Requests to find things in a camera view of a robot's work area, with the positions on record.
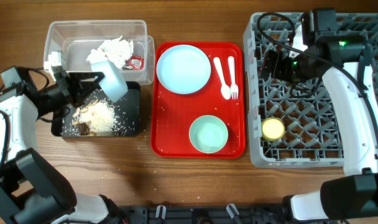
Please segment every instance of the wood grain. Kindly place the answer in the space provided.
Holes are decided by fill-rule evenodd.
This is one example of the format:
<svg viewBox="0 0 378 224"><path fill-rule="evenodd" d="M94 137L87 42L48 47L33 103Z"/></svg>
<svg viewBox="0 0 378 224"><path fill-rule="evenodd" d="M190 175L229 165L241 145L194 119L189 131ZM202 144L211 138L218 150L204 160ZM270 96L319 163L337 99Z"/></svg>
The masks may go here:
<svg viewBox="0 0 378 224"><path fill-rule="evenodd" d="M53 21L143 19L156 46L168 40L204 40L242 47L254 12L315 7L378 12L378 1L363 0L23 2L0 1L0 71L11 65L40 67ZM35 80L43 85L41 78ZM77 192L104 194L118 205L244 205L280 202L283 196L317 190L324 181L343 176L340 168L258 169L250 162L248 146L235 160L162 159L149 146L152 85L141 91L143 131L135 138L62 139L52 136L49 124L37 122L39 152ZM352 223L378 223L378 218Z"/></svg>

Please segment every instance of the gray dish rack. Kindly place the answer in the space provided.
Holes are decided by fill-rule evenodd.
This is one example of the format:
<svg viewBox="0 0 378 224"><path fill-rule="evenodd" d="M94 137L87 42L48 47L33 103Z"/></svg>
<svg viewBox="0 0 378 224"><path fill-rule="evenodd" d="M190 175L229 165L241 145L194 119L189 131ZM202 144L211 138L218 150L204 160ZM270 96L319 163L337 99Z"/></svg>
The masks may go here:
<svg viewBox="0 0 378 224"><path fill-rule="evenodd" d="M297 28L302 13L283 12ZM275 47L257 30L258 17L254 13L243 35L244 66L249 84L249 143L251 162L256 167L304 168L343 166L344 154L340 142L334 108L323 82L314 96L295 98L290 87L278 80L264 81L257 71L265 52ZM372 50L374 87L378 101L378 14L337 13L340 32L361 34ZM291 32L287 21L267 16L260 22L263 30L278 41L287 41ZM269 142L262 139L261 122L269 117L280 118L286 132L281 140Z"/></svg>

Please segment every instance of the red package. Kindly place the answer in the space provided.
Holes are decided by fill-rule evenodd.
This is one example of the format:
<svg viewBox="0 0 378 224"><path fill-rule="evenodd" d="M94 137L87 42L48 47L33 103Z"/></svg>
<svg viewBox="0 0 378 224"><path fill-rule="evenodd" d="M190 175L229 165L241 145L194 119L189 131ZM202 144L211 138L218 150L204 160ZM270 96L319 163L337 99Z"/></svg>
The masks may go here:
<svg viewBox="0 0 378 224"><path fill-rule="evenodd" d="M126 64L124 68L132 69L132 70L140 70L144 67L144 58L140 56L132 56Z"/></svg>

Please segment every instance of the plastic spoon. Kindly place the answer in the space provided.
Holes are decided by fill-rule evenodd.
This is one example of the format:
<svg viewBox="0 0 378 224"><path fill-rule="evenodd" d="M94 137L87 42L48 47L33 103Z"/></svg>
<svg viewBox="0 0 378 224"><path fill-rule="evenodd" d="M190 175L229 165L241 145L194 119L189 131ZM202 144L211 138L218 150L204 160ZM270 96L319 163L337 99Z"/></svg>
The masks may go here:
<svg viewBox="0 0 378 224"><path fill-rule="evenodd" d="M222 96L225 98L225 100L228 100L228 99L231 98L231 89L225 83L224 73L222 71L221 60L219 59L219 57L215 57L214 58L214 65L215 65L216 71L218 73L219 79L221 80L221 84L222 84L222 86L221 86L221 93L222 93Z"/></svg>

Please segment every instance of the mint green bowl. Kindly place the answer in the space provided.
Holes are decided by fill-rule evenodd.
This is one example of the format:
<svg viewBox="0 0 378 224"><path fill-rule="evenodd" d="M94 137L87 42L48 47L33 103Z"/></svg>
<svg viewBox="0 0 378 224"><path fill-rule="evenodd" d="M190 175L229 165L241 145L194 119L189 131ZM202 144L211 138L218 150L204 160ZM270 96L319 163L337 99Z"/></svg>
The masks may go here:
<svg viewBox="0 0 378 224"><path fill-rule="evenodd" d="M212 115L204 115L191 124L189 139L200 152L216 153L228 141L228 129L221 119Z"/></svg>

